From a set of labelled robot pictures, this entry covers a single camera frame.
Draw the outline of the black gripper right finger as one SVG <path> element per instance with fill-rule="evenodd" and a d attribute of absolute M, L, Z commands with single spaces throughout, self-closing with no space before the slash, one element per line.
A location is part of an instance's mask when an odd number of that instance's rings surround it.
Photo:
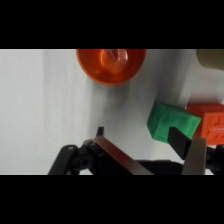
<path fill-rule="evenodd" d="M 211 148 L 206 139 L 189 139 L 175 127 L 169 128 L 168 144 L 184 161 L 183 175 L 204 175 L 206 169 L 214 175 L 224 175 L 224 145 Z"/>

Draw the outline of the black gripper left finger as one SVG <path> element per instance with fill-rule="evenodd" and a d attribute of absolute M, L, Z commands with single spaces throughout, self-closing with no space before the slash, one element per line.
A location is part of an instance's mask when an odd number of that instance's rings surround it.
<path fill-rule="evenodd" d="M 81 147 L 62 147 L 49 175 L 79 175 L 83 170 L 93 175 L 152 175 L 149 169 L 107 140 L 103 127 L 98 128 L 95 138 L 86 140 Z"/>

